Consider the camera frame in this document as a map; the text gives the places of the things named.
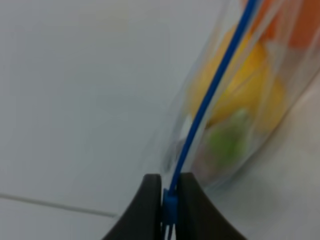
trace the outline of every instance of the blue zipper track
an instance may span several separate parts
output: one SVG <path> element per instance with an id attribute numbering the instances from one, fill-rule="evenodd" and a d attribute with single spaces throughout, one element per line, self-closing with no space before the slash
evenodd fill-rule
<path id="1" fill-rule="evenodd" d="M 210 86 L 209 86 L 209 88 L 208 88 L 208 90 L 202 100 L 202 103 L 201 103 L 201 105 L 195 115 L 195 118 L 194 118 L 193 123 L 191 125 L 191 128 L 189 130 L 189 133 L 186 137 L 185 143 L 183 145 L 181 154 L 179 156 L 177 165 L 176 165 L 174 173 L 173 173 L 170 188 L 168 191 L 169 196 L 173 196 L 175 193 L 175 189 L 176 189 L 176 185 L 178 182 L 180 172 L 181 172 L 182 167 L 185 163 L 186 157 L 187 157 L 188 152 L 190 150 L 191 144 L 195 138 L 197 130 L 198 130 L 198 128 L 203 120 L 203 117 L 208 109 L 208 106 L 211 102 L 211 99 L 214 96 L 214 94 L 219 86 L 219 83 L 220 83 L 221 79 L 223 78 L 223 76 L 227 70 L 227 67 L 228 67 L 239 43 L 241 42 L 241 39 L 244 36 L 244 33 L 246 32 L 246 29 L 251 21 L 252 16 L 255 13 L 256 7 L 258 6 L 258 3 L 260 1 L 261 0 L 249 0 L 245 9 L 244 9 L 244 12 L 241 16 L 241 19 L 239 21 L 239 24 L 238 24 L 236 30 L 235 30 L 235 33 L 231 39 L 231 42 L 230 42 L 230 44 L 229 44 L 229 46 L 228 46 L 228 48 L 222 58 L 222 61 L 219 65 L 219 67 L 217 68 L 217 71 L 216 71 L 216 73 L 211 81 L 211 84 L 210 84 Z"/>

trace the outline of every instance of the clear plastic bag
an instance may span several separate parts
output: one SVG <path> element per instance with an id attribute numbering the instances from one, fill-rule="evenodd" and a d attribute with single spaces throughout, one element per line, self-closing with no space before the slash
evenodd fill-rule
<path id="1" fill-rule="evenodd" d="M 246 2 L 226 0 L 220 6 L 206 46 L 147 148 L 145 159 L 168 181 Z M 318 13 L 316 0 L 260 1 L 183 164 L 204 187 L 230 177 L 258 150 L 317 73 Z"/>

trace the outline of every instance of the white surface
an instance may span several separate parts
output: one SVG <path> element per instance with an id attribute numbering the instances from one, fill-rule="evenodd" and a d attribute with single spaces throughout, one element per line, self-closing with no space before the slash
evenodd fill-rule
<path id="1" fill-rule="evenodd" d="M 209 194 L 248 239 L 319 239 L 319 103 L 320 75 L 248 166 Z"/>
<path id="2" fill-rule="evenodd" d="M 0 192 L 117 212 L 219 2 L 2 0 Z"/>
<path id="3" fill-rule="evenodd" d="M 0 199 L 2 240 L 100 240 L 113 220 Z"/>

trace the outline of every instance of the blue zipper seal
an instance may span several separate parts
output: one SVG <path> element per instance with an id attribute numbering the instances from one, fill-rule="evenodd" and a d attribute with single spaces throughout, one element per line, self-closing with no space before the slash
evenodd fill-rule
<path id="1" fill-rule="evenodd" d="M 179 156 L 177 165 L 175 167 L 173 177 L 171 180 L 171 184 L 169 190 L 164 189 L 163 192 L 163 201 L 162 201 L 162 239 L 165 239 L 165 233 L 167 226 L 169 227 L 168 240 L 171 239 L 173 225 L 177 224 L 177 208 L 178 208 L 178 198 L 176 196 L 176 185 L 178 182 L 178 178 L 180 176 L 180 172 L 185 163 L 186 157 L 190 150 L 191 144 L 195 138 L 197 130 L 200 126 L 200 123 L 207 111 L 207 108 L 211 102 L 212 97 L 214 96 L 221 79 L 223 78 L 227 67 L 235 54 L 238 45 L 240 44 L 242 37 L 244 36 L 246 29 L 250 23 L 252 16 L 255 13 L 255 10 L 258 6 L 258 3 L 261 0 L 248 0 L 244 12 L 241 16 L 239 24 L 233 34 L 233 37 L 230 41 L 230 44 L 222 58 L 222 61 L 217 68 L 217 71 L 211 81 L 211 84 L 202 100 L 202 103 L 195 115 L 189 133 L 186 137 L 185 143 L 183 145 L 181 154 Z"/>

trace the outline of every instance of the green object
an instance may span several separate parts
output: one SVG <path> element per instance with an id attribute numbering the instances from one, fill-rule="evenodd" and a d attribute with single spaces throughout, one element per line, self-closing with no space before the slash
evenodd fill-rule
<path id="1" fill-rule="evenodd" d="M 249 114 L 241 109 L 226 122 L 209 130 L 207 147 L 214 156 L 214 165 L 218 169 L 233 165 L 246 153 L 249 127 Z"/>

